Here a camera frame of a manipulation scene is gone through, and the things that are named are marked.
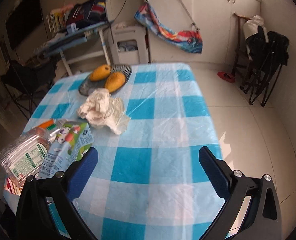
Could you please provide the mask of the white paper wrapper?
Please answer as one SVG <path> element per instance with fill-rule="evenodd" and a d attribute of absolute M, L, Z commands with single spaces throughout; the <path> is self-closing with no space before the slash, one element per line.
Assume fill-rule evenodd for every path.
<path fill-rule="evenodd" d="M 80 106 L 77 113 L 81 119 L 97 129 L 107 126 L 114 134 L 120 135 L 127 130 L 131 120 L 125 114 L 121 98 L 112 98 L 105 88 L 95 89 Z"/>

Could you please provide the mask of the yellow mango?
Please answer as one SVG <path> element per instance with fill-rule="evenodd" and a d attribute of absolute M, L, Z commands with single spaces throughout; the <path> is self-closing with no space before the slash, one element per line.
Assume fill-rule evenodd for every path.
<path fill-rule="evenodd" d="M 109 90 L 110 93 L 115 92 L 121 88 L 126 82 L 126 76 L 121 72 L 112 73 L 106 80 L 105 88 Z"/>
<path fill-rule="evenodd" d="M 89 79 L 92 82 L 101 81 L 103 79 L 106 79 L 110 75 L 110 73 L 111 73 L 110 65 L 103 64 L 92 71 L 92 73 L 89 76 Z"/>

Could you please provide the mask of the yellow mango left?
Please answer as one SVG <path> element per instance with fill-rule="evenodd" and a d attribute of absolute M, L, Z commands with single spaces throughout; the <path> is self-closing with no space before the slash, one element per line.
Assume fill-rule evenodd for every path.
<path fill-rule="evenodd" d="M 110 65 L 103 64 L 92 71 L 92 73 L 89 76 L 89 79 L 92 82 L 101 81 L 103 79 L 106 79 L 110 75 L 110 73 L 111 73 Z"/>

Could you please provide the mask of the yellow mango right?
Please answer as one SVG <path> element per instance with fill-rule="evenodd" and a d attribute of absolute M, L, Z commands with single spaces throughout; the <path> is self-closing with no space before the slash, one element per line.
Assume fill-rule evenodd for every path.
<path fill-rule="evenodd" d="M 121 88 L 126 82 L 126 76 L 121 72 L 112 73 L 106 80 L 105 88 L 109 90 L 110 93 L 115 92 Z"/>

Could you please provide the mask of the blue checkered tablecloth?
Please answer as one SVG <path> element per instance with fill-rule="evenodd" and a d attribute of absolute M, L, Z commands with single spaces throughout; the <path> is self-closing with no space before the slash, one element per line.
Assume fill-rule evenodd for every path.
<path fill-rule="evenodd" d="M 198 159 L 221 150 L 192 69 L 133 66 L 116 97 L 127 130 L 92 129 L 99 160 L 74 205 L 98 239 L 199 239 L 224 201 Z"/>

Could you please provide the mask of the red object on floor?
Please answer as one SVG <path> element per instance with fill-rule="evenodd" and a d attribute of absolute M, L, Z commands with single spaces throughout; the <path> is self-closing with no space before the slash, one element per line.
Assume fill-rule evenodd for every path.
<path fill-rule="evenodd" d="M 229 74 L 227 72 L 218 72 L 217 75 L 222 80 L 227 81 L 228 83 L 235 83 L 235 76 L 233 76 L 232 74 Z"/>

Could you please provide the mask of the clear plastic bottle orange cap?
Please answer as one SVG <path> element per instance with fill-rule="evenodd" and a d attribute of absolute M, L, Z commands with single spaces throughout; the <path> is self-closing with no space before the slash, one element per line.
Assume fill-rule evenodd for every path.
<path fill-rule="evenodd" d="M 52 143 L 48 128 L 54 127 L 55 122 L 50 119 L 23 133 L 1 151 L 1 167 L 17 187 L 22 187 L 28 176 L 38 173 Z"/>

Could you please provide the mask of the white bag on chair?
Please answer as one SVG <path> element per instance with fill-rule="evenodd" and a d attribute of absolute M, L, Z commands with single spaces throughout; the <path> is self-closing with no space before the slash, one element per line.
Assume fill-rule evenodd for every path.
<path fill-rule="evenodd" d="M 259 15 L 255 15 L 251 17 L 249 20 L 247 20 L 243 25 L 243 33 L 245 39 L 257 34 L 258 28 L 262 29 L 264 31 L 264 34 L 266 34 L 264 19 Z"/>

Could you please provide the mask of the dark striped backpack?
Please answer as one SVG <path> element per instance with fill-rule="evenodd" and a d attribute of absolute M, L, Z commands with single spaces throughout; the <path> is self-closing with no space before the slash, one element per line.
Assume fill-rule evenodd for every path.
<path fill-rule="evenodd" d="M 97 23 L 107 22 L 106 1 L 88 0 L 82 4 L 74 5 L 66 20 L 66 26 L 74 23 L 78 29 L 82 29 Z"/>

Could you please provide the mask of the green milk carton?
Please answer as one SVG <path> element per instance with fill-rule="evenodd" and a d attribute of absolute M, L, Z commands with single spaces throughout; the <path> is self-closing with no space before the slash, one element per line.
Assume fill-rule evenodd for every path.
<path fill-rule="evenodd" d="M 65 122 L 56 133 L 37 178 L 51 178 L 58 171 L 66 171 L 73 162 L 83 158 L 93 142 L 93 135 L 88 123 Z"/>

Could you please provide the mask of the colourful hanging cloth bag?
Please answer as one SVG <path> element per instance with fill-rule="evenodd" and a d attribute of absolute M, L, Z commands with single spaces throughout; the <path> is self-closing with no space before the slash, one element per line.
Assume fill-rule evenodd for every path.
<path fill-rule="evenodd" d="M 203 41 L 198 28 L 195 30 L 174 31 L 162 24 L 149 3 L 144 3 L 134 18 L 163 41 L 192 54 L 201 54 Z"/>

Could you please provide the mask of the blue study desk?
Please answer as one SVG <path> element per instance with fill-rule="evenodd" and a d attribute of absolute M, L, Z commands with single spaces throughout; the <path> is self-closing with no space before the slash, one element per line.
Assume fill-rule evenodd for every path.
<path fill-rule="evenodd" d="M 111 61 L 108 55 L 108 49 L 106 46 L 104 31 L 111 27 L 111 22 L 100 22 L 80 30 L 77 30 L 71 34 L 66 34 L 65 36 L 59 37 L 54 42 L 48 42 L 45 46 L 37 49 L 35 55 L 39 57 L 52 57 L 59 54 L 61 61 L 63 62 L 64 68 L 68 76 L 73 76 L 72 70 L 70 68 L 71 64 L 85 61 L 87 59 L 92 59 L 100 56 L 104 56 L 107 65 L 111 65 Z M 88 42 L 91 38 L 99 37 L 101 43 L 101 50 L 91 52 L 88 54 L 83 54 L 81 56 L 66 60 L 64 51 L 79 46 Z"/>

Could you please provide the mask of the black wall television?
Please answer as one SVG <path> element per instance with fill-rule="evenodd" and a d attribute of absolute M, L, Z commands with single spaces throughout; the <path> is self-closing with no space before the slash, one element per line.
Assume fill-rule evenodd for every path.
<path fill-rule="evenodd" d="M 11 49 L 15 50 L 42 22 L 40 0 L 22 0 L 5 22 Z"/>

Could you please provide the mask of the dark glass fruit plate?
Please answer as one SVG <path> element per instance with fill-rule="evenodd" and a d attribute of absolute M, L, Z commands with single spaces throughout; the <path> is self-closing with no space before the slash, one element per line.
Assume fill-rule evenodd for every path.
<path fill-rule="evenodd" d="M 125 82 L 121 86 L 123 87 L 129 80 L 131 74 L 132 74 L 132 67 L 128 64 L 114 64 L 111 66 L 111 74 L 115 72 L 121 72 L 125 76 Z M 104 88 L 105 83 L 108 78 L 99 80 L 99 81 L 91 81 L 90 80 L 90 74 L 87 75 L 87 77 L 82 81 L 81 85 L 79 85 L 79 93 L 84 96 L 89 96 L 95 89 L 98 88 Z"/>

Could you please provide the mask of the row of books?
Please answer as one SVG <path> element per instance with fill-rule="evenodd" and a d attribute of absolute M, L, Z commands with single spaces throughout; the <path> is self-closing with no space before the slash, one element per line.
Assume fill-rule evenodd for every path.
<path fill-rule="evenodd" d="M 46 17 L 49 31 L 56 34 L 66 28 L 66 20 L 74 5 L 53 9 Z"/>

